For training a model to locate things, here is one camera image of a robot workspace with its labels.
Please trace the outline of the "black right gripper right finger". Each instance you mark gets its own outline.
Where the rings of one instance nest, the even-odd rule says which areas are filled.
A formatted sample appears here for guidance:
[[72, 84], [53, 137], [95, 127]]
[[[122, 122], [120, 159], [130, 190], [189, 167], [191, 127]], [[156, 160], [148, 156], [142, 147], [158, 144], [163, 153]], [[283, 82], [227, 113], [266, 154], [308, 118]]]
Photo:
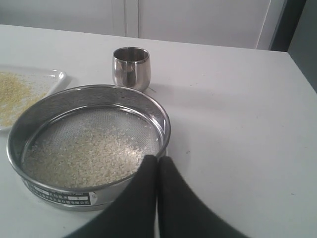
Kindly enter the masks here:
[[158, 161], [158, 226], [161, 238], [245, 238], [191, 190], [173, 160]]

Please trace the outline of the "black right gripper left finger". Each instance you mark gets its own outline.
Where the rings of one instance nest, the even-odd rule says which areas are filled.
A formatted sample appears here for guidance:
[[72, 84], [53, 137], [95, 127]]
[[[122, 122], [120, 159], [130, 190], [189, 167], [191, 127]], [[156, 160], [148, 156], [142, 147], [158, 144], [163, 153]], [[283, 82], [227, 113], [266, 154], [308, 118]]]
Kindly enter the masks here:
[[153, 238], [158, 160], [146, 155], [124, 191], [69, 238]]

